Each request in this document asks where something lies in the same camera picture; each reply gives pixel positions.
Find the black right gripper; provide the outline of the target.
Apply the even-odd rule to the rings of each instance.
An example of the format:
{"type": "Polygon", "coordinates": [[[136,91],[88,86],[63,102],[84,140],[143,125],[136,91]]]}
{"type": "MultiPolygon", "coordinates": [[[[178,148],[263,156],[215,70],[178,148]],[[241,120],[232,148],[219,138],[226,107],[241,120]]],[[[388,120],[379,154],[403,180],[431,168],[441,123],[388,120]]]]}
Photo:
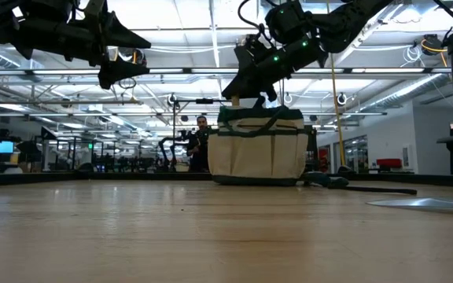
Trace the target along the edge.
{"type": "Polygon", "coordinates": [[[226,99],[258,98],[265,92],[268,101],[273,102],[278,97],[273,83],[288,79],[313,62],[323,68],[328,58],[319,40],[307,35],[281,48],[267,48],[259,40],[250,38],[234,52],[239,63],[238,73],[222,91],[226,99]]]}

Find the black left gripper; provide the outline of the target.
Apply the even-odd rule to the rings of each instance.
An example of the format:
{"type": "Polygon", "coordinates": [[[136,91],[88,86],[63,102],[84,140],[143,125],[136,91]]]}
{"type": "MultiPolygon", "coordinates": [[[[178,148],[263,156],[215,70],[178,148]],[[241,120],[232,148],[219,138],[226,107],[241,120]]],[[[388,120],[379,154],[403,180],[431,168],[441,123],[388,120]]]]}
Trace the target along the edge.
{"type": "Polygon", "coordinates": [[[99,66],[99,85],[106,90],[120,80],[149,74],[150,69],[141,64],[109,61],[107,44],[137,49],[149,49],[152,44],[123,26],[115,12],[108,13],[107,0],[88,0],[82,20],[76,19],[79,4],[80,0],[23,2],[20,54],[29,59],[34,50],[41,50],[99,66]]]}

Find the cream green canvas gardening bag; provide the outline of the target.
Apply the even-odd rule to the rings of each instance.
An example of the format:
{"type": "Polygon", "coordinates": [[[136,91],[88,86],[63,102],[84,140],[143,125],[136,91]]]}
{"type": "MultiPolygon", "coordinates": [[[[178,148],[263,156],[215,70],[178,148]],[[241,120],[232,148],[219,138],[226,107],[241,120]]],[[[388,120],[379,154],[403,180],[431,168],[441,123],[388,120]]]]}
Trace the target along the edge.
{"type": "Polygon", "coordinates": [[[208,138],[212,180],[231,186],[294,186],[304,173],[308,134],[298,109],[222,107],[208,138]]]}

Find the green handled pruning shears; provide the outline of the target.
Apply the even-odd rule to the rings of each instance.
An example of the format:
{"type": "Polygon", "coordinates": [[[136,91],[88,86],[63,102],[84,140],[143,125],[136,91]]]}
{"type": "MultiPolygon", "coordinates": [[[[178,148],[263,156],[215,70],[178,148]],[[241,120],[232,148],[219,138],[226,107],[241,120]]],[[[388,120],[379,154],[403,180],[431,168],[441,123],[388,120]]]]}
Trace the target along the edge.
{"type": "Polygon", "coordinates": [[[344,177],[330,177],[325,173],[317,171],[304,172],[300,176],[300,181],[303,182],[305,186],[321,186],[327,189],[342,189],[365,193],[399,193],[411,196],[418,194],[418,191],[416,189],[389,189],[366,186],[351,186],[349,184],[349,180],[344,177]]]}

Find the pointed steel trowel wooden handle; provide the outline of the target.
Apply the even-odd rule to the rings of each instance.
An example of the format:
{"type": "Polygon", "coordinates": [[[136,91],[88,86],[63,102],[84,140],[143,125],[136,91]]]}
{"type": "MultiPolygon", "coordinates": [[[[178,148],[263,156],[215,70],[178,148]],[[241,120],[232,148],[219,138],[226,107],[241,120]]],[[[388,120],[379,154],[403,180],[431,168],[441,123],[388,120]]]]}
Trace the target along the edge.
{"type": "Polygon", "coordinates": [[[376,200],[369,205],[391,208],[453,208],[453,197],[423,197],[398,200],[376,200]]]}

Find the person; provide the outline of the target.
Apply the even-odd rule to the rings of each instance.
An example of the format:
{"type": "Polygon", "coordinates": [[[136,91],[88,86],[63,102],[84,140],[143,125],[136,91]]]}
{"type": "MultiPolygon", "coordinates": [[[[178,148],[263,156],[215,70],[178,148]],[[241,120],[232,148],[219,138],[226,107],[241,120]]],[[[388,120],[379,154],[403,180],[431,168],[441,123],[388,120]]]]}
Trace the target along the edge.
{"type": "Polygon", "coordinates": [[[198,130],[190,138],[186,148],[186,155],[190,158],[189,172],[209,172],[208,166],[208,138],[210,128],[205,116],[197,117],[198,130]]]}

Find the red background box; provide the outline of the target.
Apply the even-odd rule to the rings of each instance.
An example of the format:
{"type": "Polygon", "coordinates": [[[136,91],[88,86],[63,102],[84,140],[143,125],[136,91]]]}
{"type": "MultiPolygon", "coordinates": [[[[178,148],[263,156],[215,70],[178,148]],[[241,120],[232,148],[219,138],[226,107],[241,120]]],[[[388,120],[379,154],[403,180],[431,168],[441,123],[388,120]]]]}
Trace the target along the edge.
{"type": "Polygon", "coordinates": [[[396,158],[383,158],[383,159],[376,159],[376,164],[382,170],[390,170],[390,169],[400,169],[403,167],[403,162],[401,159],[396,158]]]}

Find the black background stand frame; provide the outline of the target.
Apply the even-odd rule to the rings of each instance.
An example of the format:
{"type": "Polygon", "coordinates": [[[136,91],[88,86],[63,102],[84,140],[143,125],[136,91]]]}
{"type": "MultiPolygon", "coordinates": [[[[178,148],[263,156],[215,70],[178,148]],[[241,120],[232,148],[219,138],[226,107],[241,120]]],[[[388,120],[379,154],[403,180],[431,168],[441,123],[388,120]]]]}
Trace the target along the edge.
{"type": "MultiPolygon", "coordinates": [[[[198,98],[198,99],[194,99],[194,100],[191,100],[191,99],[185,99],[185,100],[175,99],[172,102],[172,114],[173,114],[173,116],[172,116],[172,126],[173,126],[174,130],[175,130],[175,127],[176,127],[176,118],[178,116],[178,110],[179,110],[177,105],[179,103],[181,103],[181,102],[185,102],[185,103],[193,102],[193,103],[198,104],[198,105],[210,105],[210,104],[213,104],[214,102],[222,102],[222,100],[212,99],[212,98],[198,98]]],[[[210,133],[212,132],[212,129],[211,129],[211,127],[209,125],[208,125],[208,127],[210,128],[210,132],[209,132],[209,135],[210,135],[210,133]]],[[[185,141],[185,145],[184,145],[185,152],[186,152],[186,148],[188,146],[188,143],[190,141],[190,138],[196,133],[196,131],[194,133],[188,133],[187,131],[185,131],[184,135],[181,136],[181,139],[183,139],[185,141]]]]}

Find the black aluminium table frame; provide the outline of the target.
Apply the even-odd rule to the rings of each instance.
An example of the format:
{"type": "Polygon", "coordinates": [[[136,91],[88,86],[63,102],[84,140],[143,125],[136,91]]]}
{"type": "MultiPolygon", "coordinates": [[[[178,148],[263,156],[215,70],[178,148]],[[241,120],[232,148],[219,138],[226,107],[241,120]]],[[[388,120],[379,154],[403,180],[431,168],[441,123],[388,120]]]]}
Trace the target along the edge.
{"type": "MultiPolygon", "coordinates": [[[[344,176],[358,182],[400,182],[432,186],[453,186],[453,175],[413,174],[352,174],[344,176]]],[[[206,173],[99,173],[62,172],[31,174],[0,174],[0,186],[30,184],[39,182],[62,182],[77,180],[150,180],[150,181],[211,181],[206,173]]]]}

